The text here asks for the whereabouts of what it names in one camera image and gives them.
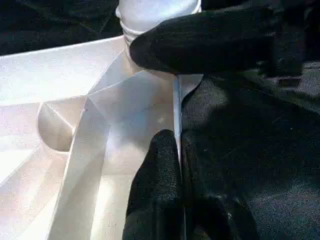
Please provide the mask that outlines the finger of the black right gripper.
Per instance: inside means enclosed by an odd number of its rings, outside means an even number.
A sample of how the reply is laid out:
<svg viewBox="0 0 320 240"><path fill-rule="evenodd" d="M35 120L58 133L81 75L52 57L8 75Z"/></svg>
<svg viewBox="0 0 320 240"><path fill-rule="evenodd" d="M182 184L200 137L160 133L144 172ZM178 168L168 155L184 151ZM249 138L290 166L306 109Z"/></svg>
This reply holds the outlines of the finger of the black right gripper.
<svg viewBox="0 0 320 240"><path fill-rule="evenodd" d="M129 54L139 67L173 74L243 71L268 59L274 32L268 7L205 11L161 22Z"/></svg>

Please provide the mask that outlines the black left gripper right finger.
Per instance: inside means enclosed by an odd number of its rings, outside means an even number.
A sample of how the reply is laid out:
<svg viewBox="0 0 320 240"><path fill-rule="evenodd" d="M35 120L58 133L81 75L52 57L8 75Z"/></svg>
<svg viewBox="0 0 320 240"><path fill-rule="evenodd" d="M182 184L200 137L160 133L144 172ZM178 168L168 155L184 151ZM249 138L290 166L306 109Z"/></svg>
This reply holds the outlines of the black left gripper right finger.
<svg viewBox="0 0 320 240"><path fill-rule="evenodd" d="M260 239L249 206L227 179L211 141L184 132L181 160L187 235L199 226L211 240Z"/></svg>

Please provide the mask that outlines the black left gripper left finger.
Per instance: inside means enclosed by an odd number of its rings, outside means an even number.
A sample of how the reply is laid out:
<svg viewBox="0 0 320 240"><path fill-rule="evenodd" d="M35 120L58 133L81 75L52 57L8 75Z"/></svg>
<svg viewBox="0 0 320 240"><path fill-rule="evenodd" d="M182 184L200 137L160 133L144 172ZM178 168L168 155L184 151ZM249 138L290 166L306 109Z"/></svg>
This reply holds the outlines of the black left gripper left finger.
<svg viewBox="0 0 320 240"><path fill-rule="evenodd" d="M183 236L182 182L173 131L150 141L128 197L124 240L180 240Z"/></svg>

